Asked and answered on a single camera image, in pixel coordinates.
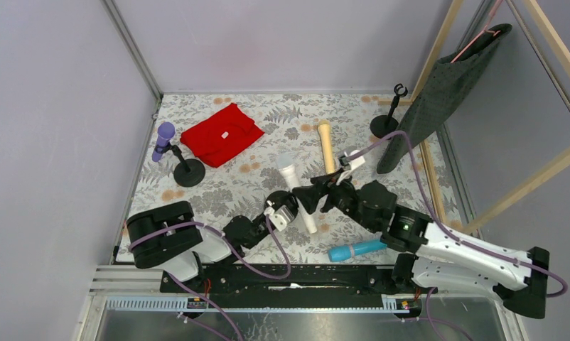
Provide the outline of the purple microphone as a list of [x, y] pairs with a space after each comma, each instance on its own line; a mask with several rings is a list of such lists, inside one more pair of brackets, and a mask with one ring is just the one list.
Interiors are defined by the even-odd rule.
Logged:
[[157, 140], [154, 151], [151, 154], [153, 162], [158, 163], [163, 154], [166, 153], [170, 146], [171, 140], [176, 135], [176, 128], [171, 122], [164, 122], [159, 125], [157, 130]]

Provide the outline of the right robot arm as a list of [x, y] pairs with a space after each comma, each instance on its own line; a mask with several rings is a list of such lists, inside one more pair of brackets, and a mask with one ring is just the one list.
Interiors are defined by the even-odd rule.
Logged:
[[430, 216], [399, 205], [376, 180], [354, 187], [339, 174], [311, 179], [292, 190], [310, 213], [336, 208], [361, 227], [381, 234], [400, 253], [396, 266], [409, 270], [402, 282], [421, 288], [470, 292], [491, 297], [513, 313], [542, 319], [546, 312], [550, 253], [540, 247], [520, 251], [440, 227]]

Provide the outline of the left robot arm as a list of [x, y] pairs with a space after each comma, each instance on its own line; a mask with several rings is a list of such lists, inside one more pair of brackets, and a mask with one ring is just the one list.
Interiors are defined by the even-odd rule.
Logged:
[[297, 199], [278, 190], [253, 220], [238, 215], [222, 229], [194, 219], [193, 208], [180, 201], [132, 215], [126, 220], [129, 251], [139, 269], [161, 269], [185, 282], [197, 277], [204, 261], [233, 263], [270, 233], [282, 231], [299, 214]]

